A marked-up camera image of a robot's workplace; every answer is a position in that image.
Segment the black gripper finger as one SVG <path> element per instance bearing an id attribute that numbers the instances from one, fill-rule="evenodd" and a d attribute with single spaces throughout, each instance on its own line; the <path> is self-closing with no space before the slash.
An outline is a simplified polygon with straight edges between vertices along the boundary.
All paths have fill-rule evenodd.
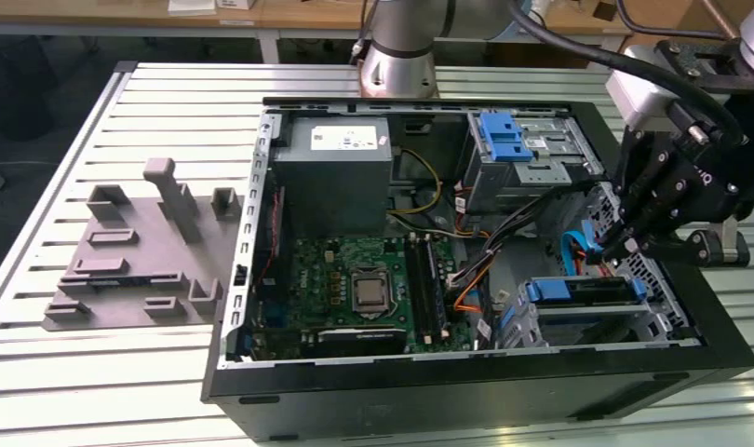
<path id="1" fill-rule="evenodd" d="M 648 237 L 638 246 L 648 258 L 699 267 L 745 267 L 749 249 L 736 221 L 711 223 L 691 232 L 685 239 L 675 235 Z"/>
<path id="2" fill-rule="evenodd" d="M 612 176 L 618 217 L 601 235 L 604 260 L 624 258 L 633 250 L 626 248 L 625 243 L 633 240 L 638 248 L 649 233 L 652 220 L 661 210 L 654 189 L 672 165 L 672 152 L 671 133 L 624 131 L 618 164 Z"/>

